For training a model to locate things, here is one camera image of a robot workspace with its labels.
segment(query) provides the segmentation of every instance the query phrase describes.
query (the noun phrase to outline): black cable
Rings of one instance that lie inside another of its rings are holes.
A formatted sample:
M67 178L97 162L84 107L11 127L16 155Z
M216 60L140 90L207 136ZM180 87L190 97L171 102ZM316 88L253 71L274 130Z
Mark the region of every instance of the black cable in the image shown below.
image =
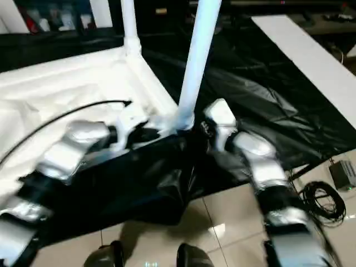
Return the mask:
M310 182L299 193L311 216L327 227L339 226L346 216L344 200L329 184L322 181Z
M38 126L36 129L34 129L32 132L30 132L28 135L26 135L23 139L20 140L20 142L18 142L15 146L13 146L6 154L5 156L1 159L0 161L0 170L2 168L2 166L5 164L5 162L9 159L9 157L21 146L23 145L28 139L30 139L33 135L35 135L37 132L39 132L40 130L42 130L43 128L45 128L46 126L60 120L63 117L66 117L72 113L75 113L79 110L84 110L86 108L92 107L92 106L98 106L98 105L103 105L103 104L108 104L108 103L123 103L125 105L125 107L127 107L131 101L124 101L124 100L104 100L104 101L98 101L98 102L94 102L94 103L90 103L84 106L80 106L77 108L74 108L73 110L69 110L61 115L58 115L52 119L50 119L49 121L45 122L44 124L42 124L41 126Z

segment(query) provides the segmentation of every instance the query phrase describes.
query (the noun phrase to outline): white pvc pipe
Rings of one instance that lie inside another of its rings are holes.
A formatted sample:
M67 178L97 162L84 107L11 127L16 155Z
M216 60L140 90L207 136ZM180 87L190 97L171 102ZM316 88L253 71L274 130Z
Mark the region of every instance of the white pvc pipe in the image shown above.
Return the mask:
M137 35L134 0L121 0L124 46L127 53L140 53L141 43Z
M189 129L194 123L194 108L214 35L221 0L199 0L193 36L179 99L177 127Z
M97 28L112 27L110 6L108 0L90 0L95 25Z

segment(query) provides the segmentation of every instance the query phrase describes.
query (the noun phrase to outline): robotic hand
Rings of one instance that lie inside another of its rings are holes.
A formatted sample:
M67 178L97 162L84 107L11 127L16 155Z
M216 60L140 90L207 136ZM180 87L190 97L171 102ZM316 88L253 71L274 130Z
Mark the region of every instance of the robotic hand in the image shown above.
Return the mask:
M273 145L261 136L238 132L236 119L223 99L205 111L211 144L221 152L242 152L250 167L250 183L264 217L268 266L331 266L316 236L316 225L292 188Z
M118 117L112 126L71 122L62 138L41 156L34 172L21 178L20 190L0 205L1 267L31 264L43 245L41 240L53 229L49 227L51 221L61 214L68 220L72 218L76 204L71 196L80 202L85 198L81 186L90 183L88 179L74 191L78 173L127 153L128 146L140 146L160 137L159 129L144 128L148 116L139 105L129 104Z

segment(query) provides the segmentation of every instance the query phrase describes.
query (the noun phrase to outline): tile floor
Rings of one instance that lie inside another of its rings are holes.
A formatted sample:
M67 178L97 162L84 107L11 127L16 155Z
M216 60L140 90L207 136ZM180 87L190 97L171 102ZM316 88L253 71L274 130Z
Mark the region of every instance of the tile floor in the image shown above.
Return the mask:
M356 167L356 150L336 156L350 159ZM326 162L296 182L296 187L312 180L332 184ZM327 229L345 267L354 266L356 251L356 189L341 194L347 206L342 226ZM236 187L193 201L180 225L162 227L141 222L125 222L101 232L65 241L39 252L33 267L79 267L102 242L120 239L128 256L126 266L174 267L182 242L204 249L215 267L266 266L262 242L265 234L261 215L249 185Z

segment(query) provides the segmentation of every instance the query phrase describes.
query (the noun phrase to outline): beige floor tile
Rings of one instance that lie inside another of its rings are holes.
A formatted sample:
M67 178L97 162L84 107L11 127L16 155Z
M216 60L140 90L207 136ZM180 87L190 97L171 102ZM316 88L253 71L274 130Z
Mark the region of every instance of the beige floor tile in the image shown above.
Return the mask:
M263 218L250 185L207 196L204 201L221 246L263 230Z
M354 267L356 252L356 197L347 200L345 203L347 216L343 224L337 228L325 228L325 231L344 267Z
M121 240L127 267L175 266L181 243L196 245L209 252L219 248L212 224L202 199L193 201L178 226L160 226L126 222L102 231L103 243Z
M221 249L217 249L208 253L209 258L211 259L214 267L227 267L226 261Z
M263 241L264 234L256 234L251 238L223 246L228 267L266 267Z
M80 267L100 246L100 232L67 240L39 251L31 267Z

